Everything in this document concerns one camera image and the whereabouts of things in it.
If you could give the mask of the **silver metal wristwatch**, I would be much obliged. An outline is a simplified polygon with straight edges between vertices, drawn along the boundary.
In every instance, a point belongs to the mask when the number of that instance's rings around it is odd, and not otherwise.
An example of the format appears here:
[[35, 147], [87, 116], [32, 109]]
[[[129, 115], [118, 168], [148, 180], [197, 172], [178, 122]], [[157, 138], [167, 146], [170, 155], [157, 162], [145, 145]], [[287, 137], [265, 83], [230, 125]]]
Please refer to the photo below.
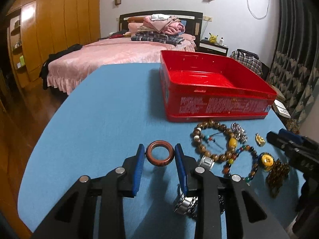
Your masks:
[[[203, 167], [204, 169], [211, 170], [214, 166], [213, 159], [202, 156], [200, 159], [198, 165], [200, 167]], [[181, 159], [178, 161], [177, 164], [177, 173], [178, 178], [180, 181], [179, 185], [179, 200], [177, 201], [174, 212], [180, 215], [186, 215], [189, 218], [192, 218], [193, 220], [196, 220], [197, 218], [197, 205], [198, 205], [198, 197], [186, 197], [186, 195], [183, 193], [184, 188], [187, 185], [187, 174], [185, 171], [185, 166], [182, 166]], [[220, 205], [220, 213], [224, 213], [224, 200], [223, 196], [219, 195], [219, 205]]]

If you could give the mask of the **dark bead necklace yellow pendant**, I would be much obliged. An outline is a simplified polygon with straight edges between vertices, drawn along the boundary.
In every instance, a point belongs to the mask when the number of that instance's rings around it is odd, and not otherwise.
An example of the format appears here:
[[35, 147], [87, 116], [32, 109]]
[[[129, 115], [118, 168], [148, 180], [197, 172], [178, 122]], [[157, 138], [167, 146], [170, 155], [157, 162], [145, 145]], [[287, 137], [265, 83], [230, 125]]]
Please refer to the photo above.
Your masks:
[[275, 160], [269, 153], [262, 153], [258, 158], [260, 167], [268, 173], [266, 184], [272, 198], [277, 197], [283, 186], [284, 181], [288, 178], [290, 167], [280, 159]]

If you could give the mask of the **reddish brown ring bangle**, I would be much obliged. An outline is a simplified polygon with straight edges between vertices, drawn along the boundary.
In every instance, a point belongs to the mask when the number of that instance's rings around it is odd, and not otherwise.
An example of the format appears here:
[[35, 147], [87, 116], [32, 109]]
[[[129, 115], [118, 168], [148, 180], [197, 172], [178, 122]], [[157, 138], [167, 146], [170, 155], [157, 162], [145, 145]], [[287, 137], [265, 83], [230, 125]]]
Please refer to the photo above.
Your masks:
[[167, 166], [174, 159], [174, 149], [169, 142], [156, 140], [147, 146], [146, 158], [154, 166]]

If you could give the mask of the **silver chain star pendant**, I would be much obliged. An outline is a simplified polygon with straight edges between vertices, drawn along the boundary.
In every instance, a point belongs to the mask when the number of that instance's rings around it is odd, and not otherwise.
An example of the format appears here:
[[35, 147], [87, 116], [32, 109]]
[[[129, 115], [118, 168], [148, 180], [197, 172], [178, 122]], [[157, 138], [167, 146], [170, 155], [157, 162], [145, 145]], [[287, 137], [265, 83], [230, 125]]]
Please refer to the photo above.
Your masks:
[[242, 128], [241, 125], [234, 122], [231, 125], [231, 130], [234, 133], [234, 137], [241, 143], [245, 144], [248, 141], [248, 135], [245, 131], [245, 129]]

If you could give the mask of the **small gold charm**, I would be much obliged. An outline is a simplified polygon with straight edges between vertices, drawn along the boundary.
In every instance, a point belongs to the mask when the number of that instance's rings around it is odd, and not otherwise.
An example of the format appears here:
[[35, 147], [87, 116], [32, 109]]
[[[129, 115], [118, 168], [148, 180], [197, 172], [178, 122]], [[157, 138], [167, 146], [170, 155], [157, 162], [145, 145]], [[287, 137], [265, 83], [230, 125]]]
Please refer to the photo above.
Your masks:
[[265, 138], [260, 136], [259, 133], [256, 133], [255, 141], [256, 141], [257, 145], [260, 146], [260, 147], [263, 147], [266, 144]]

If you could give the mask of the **white book on stool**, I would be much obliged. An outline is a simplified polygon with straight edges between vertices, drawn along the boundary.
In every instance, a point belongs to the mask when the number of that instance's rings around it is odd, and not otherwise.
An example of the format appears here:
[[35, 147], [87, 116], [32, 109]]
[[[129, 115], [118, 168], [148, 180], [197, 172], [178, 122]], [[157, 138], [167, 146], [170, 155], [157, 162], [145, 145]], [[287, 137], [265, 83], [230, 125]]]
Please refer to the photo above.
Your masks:
[[273, 109], [274, 111], [279, 115], [282, 116], [283, 118], [290, 119], [291, 116], [286, 109], [286, 107], [281, 103], [279, 100], [275, 99], [273, 103]]

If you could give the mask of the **dark floral curtain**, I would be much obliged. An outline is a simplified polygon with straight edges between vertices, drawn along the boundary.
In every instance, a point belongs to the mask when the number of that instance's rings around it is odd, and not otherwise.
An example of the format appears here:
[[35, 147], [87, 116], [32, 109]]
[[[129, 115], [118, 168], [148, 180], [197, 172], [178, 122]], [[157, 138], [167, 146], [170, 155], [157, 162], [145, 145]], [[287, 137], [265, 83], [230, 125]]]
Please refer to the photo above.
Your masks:
[[285, 97], [288, 131], [300, 133], [318, 98], [318, 10], [310, 0], [280, 0], [279, 32], [268, 82]]

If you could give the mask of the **plaid cloth covered chair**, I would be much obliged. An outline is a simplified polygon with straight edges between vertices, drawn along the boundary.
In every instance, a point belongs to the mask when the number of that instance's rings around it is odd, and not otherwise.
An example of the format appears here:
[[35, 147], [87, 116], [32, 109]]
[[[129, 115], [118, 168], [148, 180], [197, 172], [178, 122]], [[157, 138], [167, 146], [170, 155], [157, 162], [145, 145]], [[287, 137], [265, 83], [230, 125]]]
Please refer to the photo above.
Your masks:
[[237, 49], [236, 51], [232, 51], [229, 57], [239, 62], [258, 76], [262, 76], [262, 62], [257, 54], [247, 50]]

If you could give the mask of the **red tin box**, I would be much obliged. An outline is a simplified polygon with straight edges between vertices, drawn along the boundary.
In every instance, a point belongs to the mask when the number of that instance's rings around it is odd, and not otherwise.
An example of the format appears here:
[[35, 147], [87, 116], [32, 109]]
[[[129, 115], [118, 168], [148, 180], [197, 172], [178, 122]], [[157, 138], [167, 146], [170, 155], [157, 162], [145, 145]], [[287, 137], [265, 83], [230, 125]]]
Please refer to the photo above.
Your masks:
[[160, 59], [171, 122], [264, 119], [277, 97], [261, 77], [229, 57], [163, 50]]

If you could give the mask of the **blue table cloth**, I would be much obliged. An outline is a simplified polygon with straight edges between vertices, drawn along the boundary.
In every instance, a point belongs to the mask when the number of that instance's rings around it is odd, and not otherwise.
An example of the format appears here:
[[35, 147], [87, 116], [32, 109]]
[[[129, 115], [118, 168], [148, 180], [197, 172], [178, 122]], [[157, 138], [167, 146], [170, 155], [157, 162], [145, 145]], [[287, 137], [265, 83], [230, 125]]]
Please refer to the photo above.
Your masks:
[[[100, 67], [67, 97], [35, 145], [18, 195], [20, 219], [35, 230], [80, 176], [106, 175], [139, 144], [181, 144], [198, 159], [194, 127], [166, 119], [159, 64]], [[175, 164], [145, 162], [137, 196], [123, 201], [127, 238], [194, 237], [195, 222], [174, 213], [178, 183]]]

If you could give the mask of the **white bottle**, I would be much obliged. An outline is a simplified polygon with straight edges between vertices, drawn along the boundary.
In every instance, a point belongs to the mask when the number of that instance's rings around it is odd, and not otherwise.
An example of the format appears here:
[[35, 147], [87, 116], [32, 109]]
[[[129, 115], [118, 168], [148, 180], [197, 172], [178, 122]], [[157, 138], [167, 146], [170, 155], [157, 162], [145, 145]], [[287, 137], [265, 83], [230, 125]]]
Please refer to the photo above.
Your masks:
[[221, 37], [219, 44], [220, 44], [220, 45], [223, 45], [223, 42], [224, 42], [224, 39], [223, 39], [223, 37]]

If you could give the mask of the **black nightstand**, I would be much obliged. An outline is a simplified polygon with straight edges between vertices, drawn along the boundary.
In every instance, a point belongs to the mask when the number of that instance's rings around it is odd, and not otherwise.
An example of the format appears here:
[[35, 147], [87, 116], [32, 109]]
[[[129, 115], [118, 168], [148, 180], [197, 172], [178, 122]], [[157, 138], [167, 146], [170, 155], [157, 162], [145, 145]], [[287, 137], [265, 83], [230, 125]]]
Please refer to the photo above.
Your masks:
[[206, 40], [201, 40], [199, 42], [198, 52], [226, 57], [228, 55], [228, 47], [219, 45], [218, 43], [211, 43]]

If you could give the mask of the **yellow pikachu plush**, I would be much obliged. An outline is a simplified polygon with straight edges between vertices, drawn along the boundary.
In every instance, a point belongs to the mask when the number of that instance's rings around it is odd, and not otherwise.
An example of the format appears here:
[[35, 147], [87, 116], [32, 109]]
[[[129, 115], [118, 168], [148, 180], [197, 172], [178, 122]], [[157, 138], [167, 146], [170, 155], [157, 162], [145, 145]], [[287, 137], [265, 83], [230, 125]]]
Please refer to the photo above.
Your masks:
[[209, 34], [209, 42], [215, 44], [217, 42], [218, 35]]

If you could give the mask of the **pink covered bed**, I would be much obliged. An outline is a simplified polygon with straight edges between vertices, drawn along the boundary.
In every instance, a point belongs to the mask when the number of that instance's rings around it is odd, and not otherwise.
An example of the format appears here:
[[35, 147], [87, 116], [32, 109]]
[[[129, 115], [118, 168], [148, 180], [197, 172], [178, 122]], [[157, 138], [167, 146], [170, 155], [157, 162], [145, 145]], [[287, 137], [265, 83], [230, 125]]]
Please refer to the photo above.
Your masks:
[[104, 65], [129, 63], [159, 63], [160, 52], [194, 52], [195, 36], [184, 33], [184, 42], [177, 46], [132, 41], [130, 38], [104, 39], [83, 46], [48, 64], [48, 86], [70, 94], [88, 75]]

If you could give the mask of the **black bed headboard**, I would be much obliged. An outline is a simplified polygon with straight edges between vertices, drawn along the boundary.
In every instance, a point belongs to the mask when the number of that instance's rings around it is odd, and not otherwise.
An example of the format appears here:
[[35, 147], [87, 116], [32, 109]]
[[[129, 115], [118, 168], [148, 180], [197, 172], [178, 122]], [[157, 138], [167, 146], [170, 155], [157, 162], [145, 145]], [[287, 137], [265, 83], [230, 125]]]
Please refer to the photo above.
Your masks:
[[118, 30], [128, 30], [128, 18], [130, 17], [145, 17], [152, 14], [165, 14], [177, 16], [180, 20], [186, 21], [185, 33], [195, 36], [195, 43], [198, 46], [201, 41], [202, 29], [202, 12], [184, 11], [184, 10], [153, 10], [153, 11], [140, 11], [123, 14], [119, 16]]

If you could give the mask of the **pile of folded clothes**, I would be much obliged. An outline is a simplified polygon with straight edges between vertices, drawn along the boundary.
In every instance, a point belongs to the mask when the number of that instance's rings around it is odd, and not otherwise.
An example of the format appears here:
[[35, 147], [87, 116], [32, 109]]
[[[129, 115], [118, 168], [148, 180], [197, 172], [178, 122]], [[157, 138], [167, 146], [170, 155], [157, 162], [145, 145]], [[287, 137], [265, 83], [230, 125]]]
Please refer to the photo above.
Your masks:
[[157, 42], [177, 46], [184, 42], [185, 26], [176, 16], [152, 14], [129, 17], [128, 33], [132, 41]]

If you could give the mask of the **wooden wardrobe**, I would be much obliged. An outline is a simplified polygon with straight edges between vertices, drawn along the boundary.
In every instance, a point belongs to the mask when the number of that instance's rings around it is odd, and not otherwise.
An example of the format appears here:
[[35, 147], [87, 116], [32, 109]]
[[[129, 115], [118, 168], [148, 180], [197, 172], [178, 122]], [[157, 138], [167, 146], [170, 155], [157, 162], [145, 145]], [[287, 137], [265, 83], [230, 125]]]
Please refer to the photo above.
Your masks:
[[39, 78], [50, 54], [100, 38], [99, 0], [16, 0], [7, 17], [9, 57], [21, 88]]

